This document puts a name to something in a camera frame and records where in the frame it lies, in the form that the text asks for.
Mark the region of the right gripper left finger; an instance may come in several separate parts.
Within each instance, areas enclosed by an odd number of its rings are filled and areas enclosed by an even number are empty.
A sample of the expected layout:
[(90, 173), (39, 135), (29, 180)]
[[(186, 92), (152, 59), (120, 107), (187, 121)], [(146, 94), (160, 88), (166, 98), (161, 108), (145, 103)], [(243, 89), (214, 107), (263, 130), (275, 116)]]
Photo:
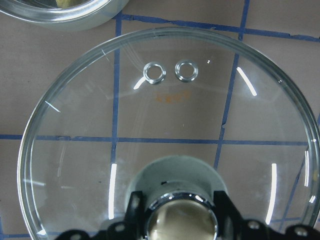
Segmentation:
[(124, 216), (124, 239), (148, 240), (147, 226), (149, 223), (149, 217), (150, 210), (146, 208), (143, 192), (131, 192)]

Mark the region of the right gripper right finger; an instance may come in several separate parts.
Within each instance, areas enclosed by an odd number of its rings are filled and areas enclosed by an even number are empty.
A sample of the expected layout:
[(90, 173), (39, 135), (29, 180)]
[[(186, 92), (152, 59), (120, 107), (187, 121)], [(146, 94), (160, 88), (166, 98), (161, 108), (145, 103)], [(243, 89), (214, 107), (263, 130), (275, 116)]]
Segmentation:
[(225, 191), (215, 191), (213, 203), (217, 218), (218, 237), (222, 240), (240, 240), (243, 218)]

